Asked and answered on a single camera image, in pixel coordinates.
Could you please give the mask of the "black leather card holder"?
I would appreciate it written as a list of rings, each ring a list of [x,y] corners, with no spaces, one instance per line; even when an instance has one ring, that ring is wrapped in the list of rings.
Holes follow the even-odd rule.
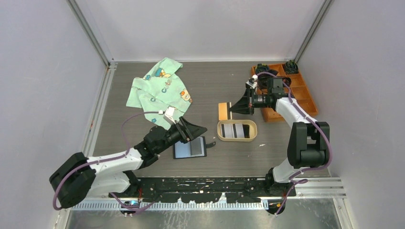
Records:
[[[216,146],[216,142],[206,143],[204,136],[187,143],[177,142],[173,146],[173,159],[207,157],[207,149],[214,146]]]

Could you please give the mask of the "orange striped credit card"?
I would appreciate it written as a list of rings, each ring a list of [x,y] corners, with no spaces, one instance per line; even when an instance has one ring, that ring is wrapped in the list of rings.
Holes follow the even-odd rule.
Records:
[[[218,104],[218,120],[219,121],[224,121],[224,120],[232,120],[232,112],[230,111],[230,108],[232,106],[231,102],[224,102],[224,103],[219,103]]]

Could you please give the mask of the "white striped credit card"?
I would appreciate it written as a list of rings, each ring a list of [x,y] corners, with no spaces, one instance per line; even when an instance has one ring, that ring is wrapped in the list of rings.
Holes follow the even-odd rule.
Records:
[[[244,138],[244,131],[241,123],[221,124],[220,130],[223,138]]]

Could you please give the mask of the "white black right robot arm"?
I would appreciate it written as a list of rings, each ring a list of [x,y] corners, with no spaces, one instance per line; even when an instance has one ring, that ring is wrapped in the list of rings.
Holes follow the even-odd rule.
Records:
[[[256,76],[246,83],[246,90],[239,101],[229,108],[232,113],[253,115],[256,108],[272,108],[291,128],[287,158],[266,174],[265,189],[271,196],[283,191],[284,185],[292,186],[296,176],[311,170],[327,168],[332,160],[330,126],[306,113],[292,97],[291,89],[279,77],[267,80],[267,93],[256,93]]]

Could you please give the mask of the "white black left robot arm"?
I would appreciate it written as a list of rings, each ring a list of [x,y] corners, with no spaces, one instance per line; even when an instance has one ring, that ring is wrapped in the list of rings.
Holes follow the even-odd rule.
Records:
[[[86,197],[107,193],[135,196],[139,191],[135,170],[149,167],[160,153],[177,142],[191,142],[206,131],[206,127],[180,117],[169,129],[151,128],[141,142],[127,145],[123,152],[89,157],[82,152],[74,153],[49,177],[54,190],[53,208],[71,208]]]

